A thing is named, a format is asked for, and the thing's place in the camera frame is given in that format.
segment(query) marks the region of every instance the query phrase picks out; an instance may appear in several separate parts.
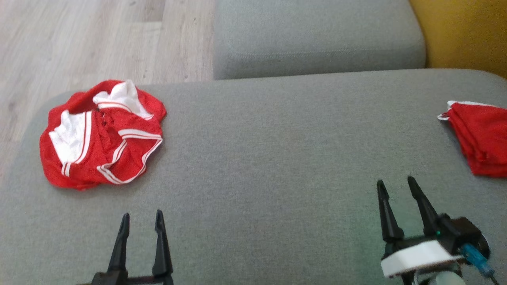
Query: folded red garment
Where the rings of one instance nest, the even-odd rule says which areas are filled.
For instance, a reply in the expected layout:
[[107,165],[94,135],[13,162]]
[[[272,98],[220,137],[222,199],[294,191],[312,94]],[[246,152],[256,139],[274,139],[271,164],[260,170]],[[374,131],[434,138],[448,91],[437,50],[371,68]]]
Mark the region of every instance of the folded red garment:
[[75,93],[49,111],[39,141],[46,178],[77,190],[131,182],[162,143],[165,115],[162,102],[132,81],[108,80]]
[[439,119],[451,123],[472,173],[507,177],[507,110],[469,101],[447,105]]

